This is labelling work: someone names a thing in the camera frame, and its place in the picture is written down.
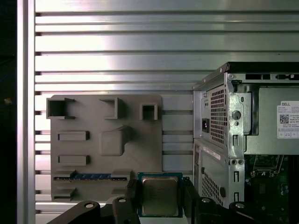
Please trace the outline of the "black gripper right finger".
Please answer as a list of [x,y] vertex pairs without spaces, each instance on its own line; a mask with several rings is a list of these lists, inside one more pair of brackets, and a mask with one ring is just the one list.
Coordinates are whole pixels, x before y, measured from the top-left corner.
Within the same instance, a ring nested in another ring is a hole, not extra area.
[[264,224],[265,215],[245,202],[228,208],[213,199],[200,197],[188,177],[183,178],[183,209],[189,224]]

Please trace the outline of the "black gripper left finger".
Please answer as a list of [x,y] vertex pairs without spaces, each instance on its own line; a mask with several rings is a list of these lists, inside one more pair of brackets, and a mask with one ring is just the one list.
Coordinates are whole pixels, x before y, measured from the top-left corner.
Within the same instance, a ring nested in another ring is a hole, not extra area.
[[140,182],[130,180],[124,196],[110,198],[103,207],[96,201],[82,201],[58,217],[51,224],[139,224],[137,208]]

